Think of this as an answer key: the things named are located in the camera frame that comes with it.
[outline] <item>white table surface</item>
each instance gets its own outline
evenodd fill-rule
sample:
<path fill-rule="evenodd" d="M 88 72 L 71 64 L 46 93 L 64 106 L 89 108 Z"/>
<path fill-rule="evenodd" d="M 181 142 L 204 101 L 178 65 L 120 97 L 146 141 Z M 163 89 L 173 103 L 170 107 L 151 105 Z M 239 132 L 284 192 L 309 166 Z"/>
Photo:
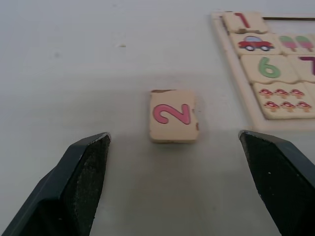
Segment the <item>white table surface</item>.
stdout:
<path fill-rule="evenodd" d="M 209 14 L 314 9 L 313 0 L 2 1 L 0 233 L 70 144 L 108 131 L 91 236 L 279 236 L 237 138 L 250 122 Z M 152 89 L 196 92 L 196 144 L 149 141 Z M 315 161 L 315 133 L 275 134 Z"/>

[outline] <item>car picture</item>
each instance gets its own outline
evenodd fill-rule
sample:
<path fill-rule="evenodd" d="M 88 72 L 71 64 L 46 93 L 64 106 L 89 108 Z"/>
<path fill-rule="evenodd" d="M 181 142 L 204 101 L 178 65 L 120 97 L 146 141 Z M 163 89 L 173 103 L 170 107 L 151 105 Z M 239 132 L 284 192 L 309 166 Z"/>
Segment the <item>car picture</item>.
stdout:
<path fill-rule="evenodd" d="M 245 48 L 247 51 L 255 51 L 255 49 L 261 49 L 268 52 L 270 49 L 275 48 L 272 43 L 262 41 L 261 38 L 255 36 L 247 36 L 244 41 L 238 43 L 239 48 Z"/>

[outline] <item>mushroom illustration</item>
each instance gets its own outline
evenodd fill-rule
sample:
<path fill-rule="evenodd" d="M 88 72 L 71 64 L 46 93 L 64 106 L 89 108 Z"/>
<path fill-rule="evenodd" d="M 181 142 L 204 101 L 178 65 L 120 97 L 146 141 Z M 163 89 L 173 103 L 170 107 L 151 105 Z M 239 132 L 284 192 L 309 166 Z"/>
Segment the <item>mushroom illustration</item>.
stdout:
<path fill-rule="evenodd" d="M 286 109 L 287 112 L 293 112 L 293 109 L 295 109 L 295 106 L 290 102 L 283 102 L 280 106 Z"/>
<path fill-rule="evenodd" d="M 293 95 L 293 96 L 296 96 L 296 98 L 299 98 L 299 99 L 301 99 L 301 98 L 304 96 L 304 93 L 301 92 L 301 91 L 298 90 L 298 89 L 292 89 L 292 90 L 290 91 L 290 94 Z"/>
<path fill-rule="evenodd" d="M 310 112 L 310 108 L 312 108 L 312 106 L 307 104 L 306 102 L 299 102 L 298 104 L 296 104 L 296 106 L 303 109 L 304 112 Z"/>
<path fill-rule="evenodd" d="M 277 89 L 275 91 L 275 95 L 278 95 L 280 97 L 282 97 L 283 99 L 286 99 L 286 97 L 289 96 L 289 93 L 281 88 Z"/>
<path fill-rule="evenodd" d="M 259 91 L 259 94 L 264 96 L 265 98 L 270 98 L 274 93 L 266 88 L 263 88 L 261 91 Z"/>
<path fill-rule="evenodd" d="M 264 104 L 264 107 L 269 108 L 271 112 L 276 112 L 277 109 L 280 108 L 276 103 L 271 102 L 271 101 L 266 102 Z"/>

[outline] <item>red number 1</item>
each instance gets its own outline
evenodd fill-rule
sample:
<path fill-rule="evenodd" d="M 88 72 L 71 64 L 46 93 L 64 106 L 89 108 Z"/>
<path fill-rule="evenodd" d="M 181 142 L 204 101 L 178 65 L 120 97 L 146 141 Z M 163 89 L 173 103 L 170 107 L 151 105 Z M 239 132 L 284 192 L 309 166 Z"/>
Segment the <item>red number 1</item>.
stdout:
<path fill-rule="evenodd" d="M 300 60 L 310 60 L 312 61 L 312 72 L 315 75 L 315 57 L 299 57 Z"/>
<path fill-rule="evenodd" d="M 161 115 L 161 112 L 167 112 L 172 116 L 176 117 L 184 124 L 190 124 L 190 113 L 189 113 L 189 106 L 187 104 L 182 105 L 182 113 L 177 111 L 174 107 L 169 105 L 160 104 L 154 107 L 153 109 L 153 117 L 156 119 L 157 122 L 162 124 L 168 123 L 168 118 Z"/>
<path fill-rule="evenodd" d="M 248 24 L 248 21 L 246 20 L 245 16 L 242 13 L 234 13 L 234 15 L 238 16 L 241 18 L 243 24 L 245 25 L 246 28 L 250 28 L 250 25 Z"/>

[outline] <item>ice cream illustration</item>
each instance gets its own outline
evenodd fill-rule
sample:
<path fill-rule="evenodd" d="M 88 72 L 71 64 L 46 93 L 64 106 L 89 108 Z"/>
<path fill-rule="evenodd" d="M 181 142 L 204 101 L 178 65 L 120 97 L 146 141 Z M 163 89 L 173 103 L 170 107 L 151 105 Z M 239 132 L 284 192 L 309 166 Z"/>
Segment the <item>ice cream illustration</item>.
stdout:
<path fill-rule="evenodd" d="M 291 37 L 280 36 L 279 40 L 286 48 L 290 48 L 293 52 L 296 52 L 297 45 Z"/>
<path fill-rule="evenodd" d="M 296 36 L 295 39 L 301 45 L 302 48 L 306 48 L 309 52 L 313 51 L 314 45 L 307 37 Z"/>

